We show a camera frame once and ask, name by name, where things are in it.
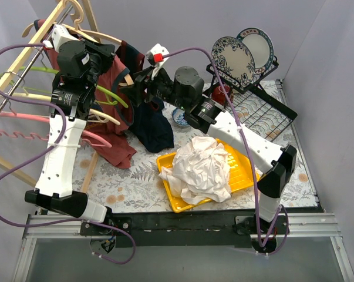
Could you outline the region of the red tank top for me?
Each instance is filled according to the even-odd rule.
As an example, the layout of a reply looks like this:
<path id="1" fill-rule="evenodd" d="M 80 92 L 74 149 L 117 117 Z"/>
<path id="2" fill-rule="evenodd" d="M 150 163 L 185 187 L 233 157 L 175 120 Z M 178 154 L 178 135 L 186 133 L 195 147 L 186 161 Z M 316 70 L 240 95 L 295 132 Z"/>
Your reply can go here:
<path id="1" fill-rule="evenodd" d="M 98 85 L 116 94 L 128 104 L 127 108 L 121 103 L 116 105 L 100 104 L 103 113 L 118 120 L 120 125 L 107 122 L 93 123 L 86 127 L 88 131 L 101 136 L 112 145 L 111 147 L 95 147 L 95 150 L 110 164 L 119 169 L 128 169 L 131 166 L 131 158 L 136 153 L 136 150 L 128 144 L 124 134 L 132 125 L 134 116 L 133 107 L 129 98 L 122 94 L 119 89 L 119 83 L 122 82 L 129 73 L 129 69 L 118 57 L 115 57 L 112 67 L 108 72 L 102 74 L 98 81 Z"/>

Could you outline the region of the green hanger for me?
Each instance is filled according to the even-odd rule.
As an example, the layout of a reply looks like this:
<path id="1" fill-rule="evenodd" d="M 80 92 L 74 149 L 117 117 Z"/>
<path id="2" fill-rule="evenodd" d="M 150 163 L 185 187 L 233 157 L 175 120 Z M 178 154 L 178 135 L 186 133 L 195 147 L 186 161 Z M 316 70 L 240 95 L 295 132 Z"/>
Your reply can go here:
<path id="1" fill-rule="evenodd" d="M 46 72 L 46 73 L 54 73 L 56 75 L 55 78 L 57 78 L 57 70 L 51 69 L 51 68 L 41 68 L 41 67 L 31 67 L 31 71 L 38 71 L 38 72 Z M 104 101 L 100 102 L 98 101 L 97 103 L 103 104 L 103 105 L 116 105 L 120 103 L 122 106 L 125 108 L 128 108 L 128 104 L 117 94 L 113 93 L 112 91 L 100 86 L 96 85 L 96 88 L 94 85 L 85 85 L 84 84 L 84 79 L 78 79 L 78 78 L 67 78 L 65 77 L 65 82 L 67 82 L 67 86 L 58 86 L 57 88 L 59 90 L 70 90 L 68 92 L 72 92 L 72 90 L 77 90 L 78 94 L 83 94 L 85 91 L 90 91 L 92 90 L 93 92 L 93 97 L 95 98 L 95 92 L 98 90 L 99 92 L 102 92 L 104 96 L 106 97 Z M 20 92 L 14 92 L 13 97 L 18 97 L 18 98 L 27 98 L 27 99 L 36 99 L 36 100 L 42 100 L 42 101 L 48 101 L 49 98 L 51 99 L 51 96 L 45 96 L 45 95 L 37 95 L 34 93 L 28 93 L 25 91 L 25 93 L 20 93 Z M 0 98 L 2 100 L 7 100 L 7 98 L 3 97 L 3 95 L 0 95 Z"/>

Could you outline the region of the cream hanger front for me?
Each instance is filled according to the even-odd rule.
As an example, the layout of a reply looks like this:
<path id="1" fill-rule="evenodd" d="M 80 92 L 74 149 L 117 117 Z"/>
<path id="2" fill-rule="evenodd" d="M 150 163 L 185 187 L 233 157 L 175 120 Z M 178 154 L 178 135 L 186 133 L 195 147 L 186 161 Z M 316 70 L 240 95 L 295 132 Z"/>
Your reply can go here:
<path id="1" fill-rule="evenodd" d="M 17 98 L 29 98 L 29 99 L 33 99 L 33 100 L 42 100 L 44 102 L 50 102 L 51 100 L 51 97 L 49 96 L 45 96 L 45 95 L 38 95 L 38 94 L 34 94 L 34 93 L 21 93 L 21 92 L 15 92 L 13 94 L 14 97 L 17 97 Z M 103 112 L 100 112 L 98 110 L 95 110 L 95 109 L 90 109 L 89 110 L 89 114 L 90 115 L 94 115 L 98 118 L 98 121 L 97 123 L 107 123 L 107 122 L 112 122 L 114 123 L 115 125 L 120 125 L 120 122 L 111 117 L 110 115 L 107 115 Z"/>

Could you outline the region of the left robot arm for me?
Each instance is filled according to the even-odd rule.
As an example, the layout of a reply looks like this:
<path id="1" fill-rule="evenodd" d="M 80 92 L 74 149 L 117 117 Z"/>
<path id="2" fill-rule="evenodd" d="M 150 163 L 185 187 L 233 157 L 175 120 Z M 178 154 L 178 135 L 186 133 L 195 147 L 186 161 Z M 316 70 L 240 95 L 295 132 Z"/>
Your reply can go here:
<path id="1" fill-rule="evenodd" d="M 73 190 L 72 172 L 99 77 L 111 68 L 115 47 L 76 40 L 63 43 L 57 52 L 59 72 L 53 80 L 51 102 L 62 111 L 50 111 L 48 145 L 53 149 L 45 155 L 39 180 L 25 193 L 25 201 L 93 221 L 95 230 L 107 235 L 114 227 L 113 219 L 106 215 L 107 208 Z"/>

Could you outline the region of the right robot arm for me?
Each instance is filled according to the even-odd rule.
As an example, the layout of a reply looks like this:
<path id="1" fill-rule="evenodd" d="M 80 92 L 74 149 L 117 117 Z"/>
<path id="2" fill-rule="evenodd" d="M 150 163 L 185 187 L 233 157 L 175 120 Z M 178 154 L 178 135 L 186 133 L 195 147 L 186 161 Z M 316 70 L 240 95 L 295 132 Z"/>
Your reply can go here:
<path id="1" fill-rule="evenodd" d="M 262 172 L 257 181 L 255 228 L 264 234 L 274 229 L 284 187 L 295 170 L 296 148 L 281 147 L 245 125 L 238 125 L 232 112 L 204 96 L 204 81 L 194 68 L 178 68 L 173 79 L 165 69 L 160 69 L 156 75 L 153 72 L 154 68 L 148 67 L 135 73 L 133 84 L 120 87 L 120 92 L 134 107 L 157 97 L 182 109 L 190 126 L 247 155 L 250 163 Z"/>

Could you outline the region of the white tank top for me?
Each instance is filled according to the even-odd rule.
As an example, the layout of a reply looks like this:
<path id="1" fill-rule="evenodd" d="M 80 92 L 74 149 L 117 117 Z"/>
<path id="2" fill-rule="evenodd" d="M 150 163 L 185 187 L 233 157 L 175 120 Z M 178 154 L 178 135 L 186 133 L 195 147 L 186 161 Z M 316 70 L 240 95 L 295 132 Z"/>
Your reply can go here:
<path id="1" fill-rule="evenodd" d="M 172 196 L 188 204 L 204 199 L 221 203 L 231 197 L 228 152 L 212 137 L 192 138 L 177 150 L 172 167 L 162 167 L 159 176 L 168 181 Z"/>

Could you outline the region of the pink hanger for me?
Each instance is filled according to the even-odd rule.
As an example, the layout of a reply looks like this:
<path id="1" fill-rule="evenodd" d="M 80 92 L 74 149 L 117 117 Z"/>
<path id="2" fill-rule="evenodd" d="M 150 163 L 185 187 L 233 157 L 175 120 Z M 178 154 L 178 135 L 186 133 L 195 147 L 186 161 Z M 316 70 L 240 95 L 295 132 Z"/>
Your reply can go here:
<path id="1" fill-rule="evenodd" d="M 41 122 L 41 123 L 49 123 L 48 117 L 36 116 L 36 115 L 31 115 L 31 114 L 26 114 L 26 113 L 14 114 L 11 112 L 1 112 L 0 117 L 25 119 L 25 120 L 32 120 L 32 121 Z M 26 136 L 20 131 L 14 131 L 12 133 L 8 133 L 5 130 L 0 130 L 0 137 L 3 137 L 3 136 L 15 138 L 15 139 L 23 138 L 26 140 L 35 140 L 35 139 L 43 140 L 43 141 L 48 140 L 48 137 L 42 137 L 42 136 L 38 135 L 37 133 L 33 133 L 33 132 L 31 132 L 28 136 Z M 89 132 L 87 130 L 83 130 L 82 136 L 80 137 L 80 139 L 83 143 L 87 143 L 87 144 L 91 145 L 92 147 L 107 147 L 107 148 L 112 147 L 112 144 L 109 143 L 106 139 L 104 139 L 103 137 L 101 137 L 95 133 Z"/>

